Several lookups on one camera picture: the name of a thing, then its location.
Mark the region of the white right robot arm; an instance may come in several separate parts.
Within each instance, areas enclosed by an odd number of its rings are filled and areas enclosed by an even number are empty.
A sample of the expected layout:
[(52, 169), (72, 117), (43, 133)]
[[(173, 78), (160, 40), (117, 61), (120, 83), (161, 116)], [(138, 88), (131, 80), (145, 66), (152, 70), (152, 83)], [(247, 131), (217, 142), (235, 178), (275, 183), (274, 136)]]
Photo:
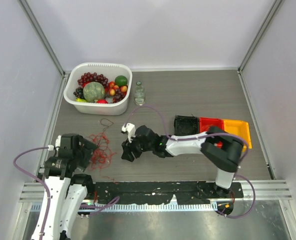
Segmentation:
[(133, 162), (144, 152), (152, 152), (160, 158), (187, 154), (204, 155), (217, 167), (213, 190), (215, 195), (221, 198), (226, 197), (232, 190), (232, 181), (247, 154), (243, 148), (250, 148), (242, 137), (227, 133), (216, 126), (198, 134), (177, 136), (158, 135), (145, 125), (136, 128), (134, 124), (126, 123), (121, 132), (127, 134), (127, 140), (122, 143), (121, 158), (129, 162)]

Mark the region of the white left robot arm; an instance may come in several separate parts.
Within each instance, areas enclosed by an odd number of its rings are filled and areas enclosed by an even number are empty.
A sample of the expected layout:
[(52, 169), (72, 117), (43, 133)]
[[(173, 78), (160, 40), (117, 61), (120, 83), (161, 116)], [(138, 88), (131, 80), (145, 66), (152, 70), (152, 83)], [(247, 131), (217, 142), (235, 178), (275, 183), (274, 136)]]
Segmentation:
[(44, 163), (44, 197), (34, 240), (69, 240), (77, 213), (85, 199), (94, 195), (94, 183), (85, 171), (98, 146), (75, 133), (59, 135), (55, 154)]

